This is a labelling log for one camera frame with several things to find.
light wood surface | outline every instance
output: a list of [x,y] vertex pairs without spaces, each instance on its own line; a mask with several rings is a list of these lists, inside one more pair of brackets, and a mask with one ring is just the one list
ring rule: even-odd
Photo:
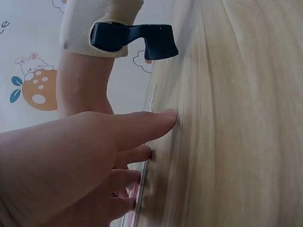
[[303,1],[175,0],[139,227],[303,227]]

white sleeve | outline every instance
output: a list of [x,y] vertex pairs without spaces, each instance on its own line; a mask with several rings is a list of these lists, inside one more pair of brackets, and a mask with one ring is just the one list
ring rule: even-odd
[[127,46],[117,52],[92,46],[90,33],[97,22],[133,25],[142,4],[143,0],[68,0],[59,37],[61,47],[70,52],[97,57],[127,56]]

finger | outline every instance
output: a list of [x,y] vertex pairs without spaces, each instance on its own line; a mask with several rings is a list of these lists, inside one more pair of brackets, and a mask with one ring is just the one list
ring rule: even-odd
[[108,186],[111,192],[125,189],[140,182],[141,173],[136,170],[113,169],[108,176]]
[[135,162],[144,162],[151,158],[152,149],[149,146],[141,145],[132,150],[120,152],[116,158],[115,166],[125,166]]
[[138,112],[124,115],[111,115],[108,134],[119,151],[133,149],[150,140],[168,133],[176,124],[174,110],[162,113]]
[[129,198],[126,188],[117,190],[116,194],[117,194],[117,197],[120,197],[120,198],[125,198],[125,199]]
[[111,198],[110,199],[110,214],[111,219],[118,219],[128,212],[134,210],[136,200],[133,198],[122,199],[122,198]]

orange fruit illustration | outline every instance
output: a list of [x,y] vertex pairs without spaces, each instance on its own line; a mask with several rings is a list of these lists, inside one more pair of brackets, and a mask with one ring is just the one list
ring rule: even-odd
[[57,70],[36,70],[29,76],[33,78],[24,81],[22,86],[22,94],[27,103],[38,110],[57,110]]

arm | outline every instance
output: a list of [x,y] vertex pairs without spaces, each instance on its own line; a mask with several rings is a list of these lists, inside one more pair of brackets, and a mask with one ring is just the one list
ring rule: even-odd
[[133,25],[142,4],[143,0],[68,1],[60,32],[63,51],[57,75],[60,117],[84,111],[113,114],[107,99],[108,79],[115,58],[126,57],[128,49],[106,52],[93,47],[89,43],[91,29],[96,22]]
[[113,114],[107,84],[115,59],[63,50],[57,75],[59,117],[84,111]]

